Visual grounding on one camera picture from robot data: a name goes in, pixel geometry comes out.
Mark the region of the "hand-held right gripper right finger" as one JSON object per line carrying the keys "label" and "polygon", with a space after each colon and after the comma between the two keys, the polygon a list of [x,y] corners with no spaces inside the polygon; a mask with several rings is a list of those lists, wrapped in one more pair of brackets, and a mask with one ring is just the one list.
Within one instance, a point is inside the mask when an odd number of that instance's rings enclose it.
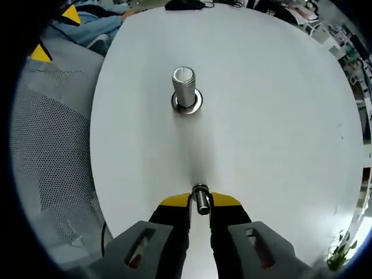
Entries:
{"label": "hand-held right gripper right finger", "polygon": [[293,245],[261,221],[252,221],[229,195],[209,195],[210,243],[219,278],[301,278],[310,267]]}

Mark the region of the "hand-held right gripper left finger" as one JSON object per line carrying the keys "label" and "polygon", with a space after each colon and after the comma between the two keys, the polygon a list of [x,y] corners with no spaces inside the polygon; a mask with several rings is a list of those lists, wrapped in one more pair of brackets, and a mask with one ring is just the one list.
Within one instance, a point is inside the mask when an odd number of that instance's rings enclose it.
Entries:
{"label": "hand-held right gripper left finger", "polygon": [[148,221],[110,241],[88,266],[92,278],[181,278],[189,247],[191,194],[163,200]]}

